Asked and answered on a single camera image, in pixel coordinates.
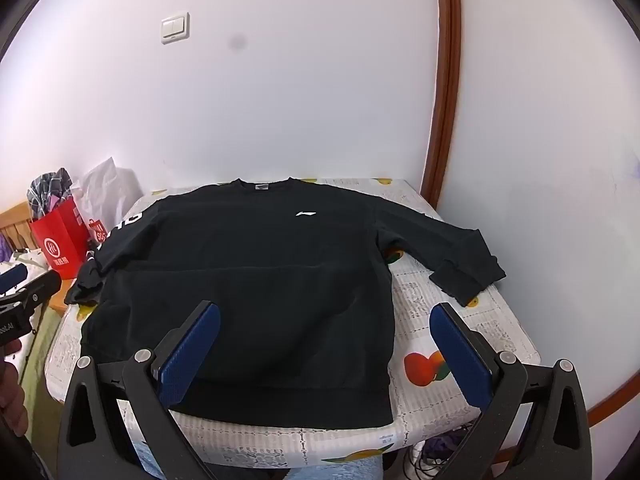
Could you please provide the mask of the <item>person's left hand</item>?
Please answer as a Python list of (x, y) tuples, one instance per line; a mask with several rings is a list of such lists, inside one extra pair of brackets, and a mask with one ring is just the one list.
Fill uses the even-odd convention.
[(5, 360), (1, 361), (0, 403), (4, 422), (17, 437), (23, 437), (28, 429), (25, 393), (18, 383), (17, 369)]

